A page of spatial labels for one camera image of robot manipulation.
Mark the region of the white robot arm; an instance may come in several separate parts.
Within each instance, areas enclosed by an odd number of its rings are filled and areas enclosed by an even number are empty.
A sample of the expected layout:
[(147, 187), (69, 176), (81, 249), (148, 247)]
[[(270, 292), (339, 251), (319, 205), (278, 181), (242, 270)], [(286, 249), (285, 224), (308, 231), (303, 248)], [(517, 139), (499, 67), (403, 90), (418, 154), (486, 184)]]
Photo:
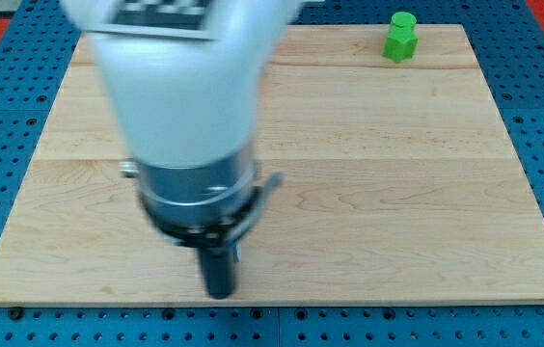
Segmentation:
[(153, 224), (199, 255), (206, 291), (235, 288), (234, 246), (282, 175), (258, 182), (258, 86), (298, 0), (62, 0), (90, 39)]

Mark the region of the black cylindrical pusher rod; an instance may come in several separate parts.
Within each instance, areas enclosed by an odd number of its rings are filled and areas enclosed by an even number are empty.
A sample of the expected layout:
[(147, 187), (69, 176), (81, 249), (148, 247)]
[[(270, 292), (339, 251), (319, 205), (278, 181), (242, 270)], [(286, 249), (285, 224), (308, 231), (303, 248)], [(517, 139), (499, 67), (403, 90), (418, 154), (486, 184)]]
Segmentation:
[(198, 259), (207, 295), (213, 299), (227, 299), (231, 296), (236, 287), (236, 246), (198, 249)]

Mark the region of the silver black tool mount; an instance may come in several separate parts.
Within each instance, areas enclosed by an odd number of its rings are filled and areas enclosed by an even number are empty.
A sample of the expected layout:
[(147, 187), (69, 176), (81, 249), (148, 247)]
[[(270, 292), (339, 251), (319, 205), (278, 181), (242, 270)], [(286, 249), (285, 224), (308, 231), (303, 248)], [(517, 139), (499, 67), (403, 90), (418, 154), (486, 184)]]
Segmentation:
[(137, 181), (153, 225), (177, 245), (201, 249), (230, 247), (259, 221), (283, 175), (272, 173), (257, 185), (258, 169), (251, 144), (201, 166), (120, 162), (122, 176)]

